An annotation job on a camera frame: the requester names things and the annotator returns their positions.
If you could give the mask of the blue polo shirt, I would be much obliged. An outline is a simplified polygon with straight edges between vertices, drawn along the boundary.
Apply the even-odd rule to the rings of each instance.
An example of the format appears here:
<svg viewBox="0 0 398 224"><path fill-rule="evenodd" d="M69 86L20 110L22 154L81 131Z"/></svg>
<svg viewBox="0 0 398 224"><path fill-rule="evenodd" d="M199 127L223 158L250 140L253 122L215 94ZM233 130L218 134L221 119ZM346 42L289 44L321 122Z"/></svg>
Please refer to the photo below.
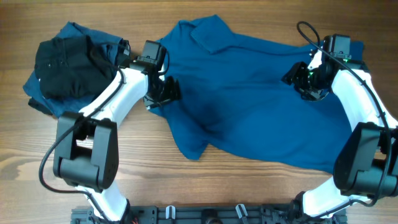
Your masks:
<svg viewBox="0 0 398 224"><path fill-rule="evenodd" d="M182 97L153 113L167 120L187 159L213 145L249 159L333 171L351 134L339 99L305 101L282 81L295 63L309 63L312 45L237 34L217 15L180 21L160 43Z"/></svg>

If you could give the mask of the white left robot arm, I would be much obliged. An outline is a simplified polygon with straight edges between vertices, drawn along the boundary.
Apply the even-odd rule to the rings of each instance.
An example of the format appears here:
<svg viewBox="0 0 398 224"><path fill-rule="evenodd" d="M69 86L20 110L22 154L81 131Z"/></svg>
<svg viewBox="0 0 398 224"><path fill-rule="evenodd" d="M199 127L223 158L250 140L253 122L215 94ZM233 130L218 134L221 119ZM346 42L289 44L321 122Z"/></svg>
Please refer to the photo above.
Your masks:
<svg viewBox="0 0 398 224"><path fill-rule="evenodd" d="M94 102L58 120L49 152L53 174L83 194L99 223L133 223L129 200L115 181L119 167L118 128L139 101L149 109L181 98L180 84L166 77L162 60L138 58L118 68L115 79Z"/></svg>

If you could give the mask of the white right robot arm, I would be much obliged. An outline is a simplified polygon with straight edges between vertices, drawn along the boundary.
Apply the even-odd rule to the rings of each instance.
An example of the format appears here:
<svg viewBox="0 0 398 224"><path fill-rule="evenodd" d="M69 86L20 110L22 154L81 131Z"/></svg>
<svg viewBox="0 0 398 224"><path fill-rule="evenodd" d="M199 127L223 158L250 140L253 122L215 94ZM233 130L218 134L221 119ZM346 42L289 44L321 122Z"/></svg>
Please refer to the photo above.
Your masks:
<svg viewBox="0 0 398 224"><path fill-rule="evenodd" d="M333 175L301 192L284 214L290 222L325 222L356 203L372 207L397 196L397 120L384 107L366 64L348 50L318 51L309 64L297 62L282 81L312 102L334 93L351 135L334 160Z"/></svg>

